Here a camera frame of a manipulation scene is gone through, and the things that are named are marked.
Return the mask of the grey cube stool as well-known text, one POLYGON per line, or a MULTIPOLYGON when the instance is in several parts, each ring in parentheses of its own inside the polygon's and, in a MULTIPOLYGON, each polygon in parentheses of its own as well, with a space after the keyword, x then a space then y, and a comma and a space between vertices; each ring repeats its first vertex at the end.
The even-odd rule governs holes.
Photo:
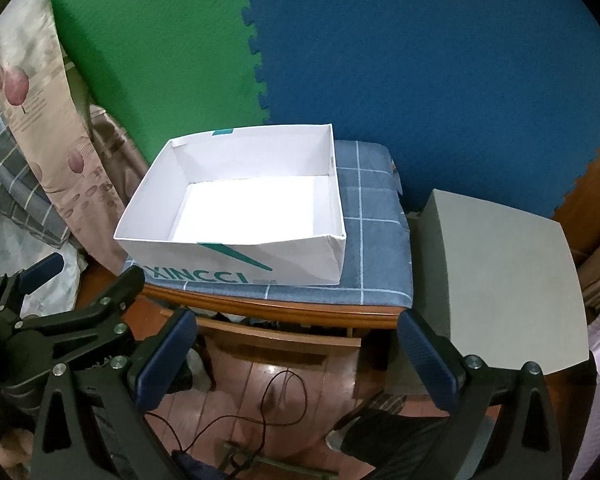
POLYGON ((412 235, 414 309, 463 356, 544 374, 588 359, 588 326, 562 226, 435 190, 412 235))

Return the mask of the blue checked cloth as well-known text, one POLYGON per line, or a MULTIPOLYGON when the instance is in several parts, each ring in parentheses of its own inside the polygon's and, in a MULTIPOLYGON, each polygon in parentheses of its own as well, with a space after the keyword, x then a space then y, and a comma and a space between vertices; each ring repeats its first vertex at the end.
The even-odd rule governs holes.
POLYGON ((337 286, 249 284, 244 274, 144 266, 146 283, 202 294, 342 306, 409 308, 413 303, 410 228, 388 148, 335 142, 346 253, 337 286))

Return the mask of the white floral bedding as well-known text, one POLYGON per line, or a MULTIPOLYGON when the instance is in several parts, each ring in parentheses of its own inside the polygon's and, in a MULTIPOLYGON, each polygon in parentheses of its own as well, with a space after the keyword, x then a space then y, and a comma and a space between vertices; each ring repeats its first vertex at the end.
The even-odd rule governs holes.
POLYGON ((56 249, 38 240, 0 214, 0 276, 12 275, 41 261, 53 252, 64 258, 64 268, 50 281, 23 299, 21 315, 46 316, 71 311, 76 305, 84 258, 69 242, 56 249))

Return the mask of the grey plaid blanket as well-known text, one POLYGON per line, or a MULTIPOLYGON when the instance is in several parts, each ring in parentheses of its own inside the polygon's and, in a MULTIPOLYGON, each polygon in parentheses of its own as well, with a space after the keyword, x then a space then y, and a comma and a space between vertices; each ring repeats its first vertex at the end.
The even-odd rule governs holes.
POLYGON ((1 109, 0 214, 55 248, 61 248, 71 236, 18 148, 1 109))

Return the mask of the blue foam mat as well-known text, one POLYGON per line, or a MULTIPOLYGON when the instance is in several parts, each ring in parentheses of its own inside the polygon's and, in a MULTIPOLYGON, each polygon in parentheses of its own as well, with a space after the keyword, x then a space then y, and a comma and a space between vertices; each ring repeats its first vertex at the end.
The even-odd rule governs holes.
POLYGON ((248 0, 261 106, 385 145, 435 188, 550 216, 600 148, 600 26, 581 0, 248 0))

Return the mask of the white Xincci shoe box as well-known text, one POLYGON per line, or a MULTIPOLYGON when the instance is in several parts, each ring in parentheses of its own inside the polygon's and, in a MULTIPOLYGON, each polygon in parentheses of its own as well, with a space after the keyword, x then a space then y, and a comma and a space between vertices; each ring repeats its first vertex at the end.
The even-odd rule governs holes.
POLYGON ((347 232, 332 125, 169 140, 114 238, 139 266, 167 280, 339 284, 347 232))

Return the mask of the beige floral curtain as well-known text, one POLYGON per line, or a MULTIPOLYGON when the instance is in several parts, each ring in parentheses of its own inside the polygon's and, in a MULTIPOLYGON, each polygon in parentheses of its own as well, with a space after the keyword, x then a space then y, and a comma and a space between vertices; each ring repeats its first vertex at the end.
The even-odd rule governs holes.
POLYGON ((0 110, 61 226, 120 273, 114 230, 148 165, 61 47, 50 0, 10 0, 0 15, 0 110))

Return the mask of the green foam mat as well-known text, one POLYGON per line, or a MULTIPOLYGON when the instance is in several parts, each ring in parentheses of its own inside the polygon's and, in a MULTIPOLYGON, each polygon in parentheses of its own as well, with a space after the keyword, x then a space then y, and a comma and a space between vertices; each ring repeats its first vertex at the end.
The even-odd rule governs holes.
POLYGON ((146 162, 177 136, 268 121, 249 0, 50 1, 61 45, 146 162))

